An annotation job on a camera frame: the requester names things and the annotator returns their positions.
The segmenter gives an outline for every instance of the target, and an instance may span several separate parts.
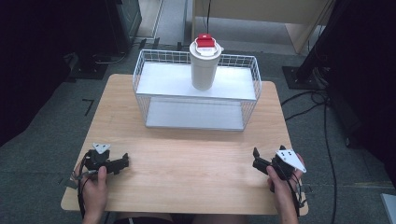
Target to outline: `black cable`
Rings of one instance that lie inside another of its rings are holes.
[[[300,184],[300,181],[299,181],[299,179],[297,178],[297,175],[295,175],[294,173],[293,173],[293,175],[294,175],[294,177],[296,177],[296,184],[298,185],[298,189],[299,189],[299,192],[298,192],[298,203],[300,204],[300,206],[301,206],[301,199],[302,199],[302,197],[301,197],[301,184]]]
[[[309,109],[307,109],[307,110],[305,110],[305,111],[303,111],[303,112],[294,114],[294,115],[292,115],[292,116],[286,118],[285,121],[288,121],[289,119],[294,119],[294,118],[297,117],[297,116],[306,114],[306,113],[308,113],[309,111],[311,111],[313,108],[315,108],[315,107],[317,107],[317,106],[319,106],[319,105],[313,105],[313,106],[311,106]]]
[[[209,0],[209,6],[207,7],[207,16],[206,16],[206,33],[209,34],[209,17],[210,17],[210,5],[212,0]]]
[[[205,10],[204,1],[201,1],[201,3],[202,3],[202,4],[201,4],[202,11],[204,11],[204,10]],[[202,17],[202,21],[204,22],[204,27],[205,27],[205,29],[207,29],[206,23],[205,23],[205,16]]]
[[[84,190],[84,188],[85,188],[85,184],[87,184],[88,180],[89,180],[89,178],[87,178],[87,179],[84,181],[84,184],[82,185],[82,188],[81,188],[81,193],[83,192],[83,190]]]
[[[314,92],[314,91],[303,91],[301,93],[295,94],[295,95],[291,96],[289,99],[283,101],[280,105],[284,105],[285,103],[287,103],[287,102],[289,102],[291,100],[294,100],[294,99],[296,99],[296,98],[298,98],[298,97],[300,97],[302,95],[305,95],[305,94],[308,94],[308,93],[312,93],[312,92]]]
[[[85,216],[85,208],[84,208],[84,198],[82,196],[81,179],[82,179],[82,168],[84,167],[86,160],[85,158],[86,155],[84,155],[84,158],[82,159],[81,164],[79,165],[79,173],[78,173],[78,206],[82,218],[84,218]]]
[[[115,61],[107,61],[107,62],[100,62],[100,61],[99,61],[99,62],[98,62],[98,61],[95,60],[95,63],[98,63],[98,64],[119,63],[120,61],[122,61],[122,60],[125,58],[125,56],[126,56],[126,53],[122,53],[122,56],[121,56],[119,59],[115,60]]]
[[[325,74],[329,73],[329,70],[326,71],[326,68],[324,67],[315,67],[312,70],[312,73],[315,75],[315,77],[319,80],[319,82],[325,87],[327,88],[329,86],[329,83],[325,80]]]
[[[334,164],[332,162],[332,153],[330,152],[330,147],[329,147],[329,140],[327,137],[327,104],[324,104],[324,138],[326,141],[326,148],[327,148],[327,153],[329,155],[329,160],[330,160],[330,165],[332,167],[332,181],[334,183],[334,199],[333,199],[333,203],[332,203],[332,224],[335,221],[335,213],[337,211],[337,178],[335,176],[335,170],[334,170]]]
[[[303,111],[303,112],[299,112],[299,113],[297,113],[297,114],[294,114],[294,115],[292,115],[292,116],[286,118],[285,121],[288,121],[289,119],[293,119],[293,118],[295,118],[295,117],[297,117],[297,116],[306,114],[306,113],[308,113],[309,111],[311,111],[312,109],[314,109],[315,107],[317,107],[317,106],[319,106],[319,105],[324,105],[324,104],[326,103],[326,101],[327,101],[327,96],[322,95],[322,93],[320,93],[320,91],[304,91],[304,92],[301,92],[301,93],[298,93],[298,94],[296,94],[296,95],[291,96],[289,99],[285,100],[281,105],[284,105],[285,103],[289,102],[290,100],[296,99],[297,97],[300,97],[300,96],[305,95],[305,94],[308,94],[308,93],[311,93],[311,100],[315,103],[315,105],[311,106],[310,108],[306,109],[306,110]],[[314,95],[319,95],[320,97],[322,97],[323,102],[317,102],[317,101],[314,99]]]
[[[307,93],[309,93],[309,92],[310,92],[310,91],[305,91],[305,92],[301,92],[301,93],[299,93],[299,94],[296,94],[296,95],[294,95],[294,96],[291,96],[289,99],[285,100],[285,101],[282,103],[282,105],[285,104],[285,103],[287,103],[288,101],[290,101],[290,100],[292,100],[292,99],[296,99],[297,97],[302,96],[302,95],[304,95],[304,94],[307,94]],[[323,102],[317,102],[317,101],[315,101],[314,98],[313,98],[313,95],[314,95],[314,94],[319,94],[319,95],[322,97]],[[330,151],[329,139],[328,139],[328,135],[327,135],[327,104],[328,104],[328,102],[329,102],[329,97],[323,95],[323,94],[320,93],[319,91],[314,91],[314,93],[312,93],[312,95],[311,95],[311,100],[315,103],[315,105],[314,105],[313,107],[311,107],[311,108],[305,110],[306,112],[308,112],[309,110],[311,110],[312,108],[314,108],[314,107],[316,107],[316,106],[318,106],[318,105],[324,105],[324,115],[323,115],[323,117],[324,117],[324,118],[323,118],[323,120],[324,120],[324,127],[323,127],[323,129],[324,129],[324,137],[325,137],[325,142],[326,142],[327,153],[328,153],[328,156],[329,156],[330,165],[331,165],[331,167],[332,167],[332,181],[333,181],[333,185],[334,185],[334,187],[333,187],[334,194],[333,194],[333,205],[332,205],[332,221],[331,221],[331,223],[333,224],[334,221],[335,221],[335,215],[336,215],[336,211],[337,211],[337,178],[336,178],[336,175],[335,175],[334,164],[333,164],[333,162],[332,162],[332,153],[331,153],[331,151]],[[297,115],[293,115],[293,116],[290,117],[290,119],[291,119],[291,118],[294,118],[294,117],[296,117],[296,116],[298,116],[298,115],[300,115],[300,114],[303,114],[303,113],[299,113],[299,114],[297,114]]]

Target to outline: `person's left hand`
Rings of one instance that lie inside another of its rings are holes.
[[[75,169],[75,175],[79,176],[79,165]],[[99,168],[97,179],[83,176],[81,187],[85,205],[85,216],[83,223],[99,223],[107,204],[107,171],[106,167]]]

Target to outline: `red lid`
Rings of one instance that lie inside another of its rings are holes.
[[[210,34],[199,34],[196,40],[198,48],[214,48],[215,40]]]

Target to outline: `black wall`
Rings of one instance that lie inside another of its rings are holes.
[[[62,26],[84,70],[94,67],[92,55],[117,56],[129,51],[142,21],[137,0],[68,0],[61,3]]]
[[[395,8],[396,1],[390,0],[337,1],[305,65],[331,68],[326,79],[344,99],[332,102],[341,105],[341,120],[354,119],[348,105],[361,122],[349,133],[384,162],[396,186]]]
[[[55,1],[0,1],[0,146],[23,132],[66,79]]]

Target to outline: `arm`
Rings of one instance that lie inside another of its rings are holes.
[[[300,155],[297,154],[300,161],[303,159]],[[291,197],[290,187],[288,183],[284,180],[281,180],[277,175],[276,171],[272,166],[267,166],[267,172],[270,178],[268,178],[268,184],[271,186],[272,183],[275,185],[275,202],[276,202],[276,211],[279,214],[279,219],[281,224],[295,224],[298,223],[297,214],[294,208],[294,202]],[[294,171],[295,176],[298,181],[303,172],[296,170]],[[296,182],[290,180],[291,185],[294,190],[296,189]]]
[[[78,175],[79,165],[75,172]],[[99,169],[97,180],[92,180],[84,176],[81,180],[83,187],[83,198],[85,205],[85,216],[82,219],[84,224],[99,223],[107,204],[107,186],[106,186],[106,167],[102,166]]]

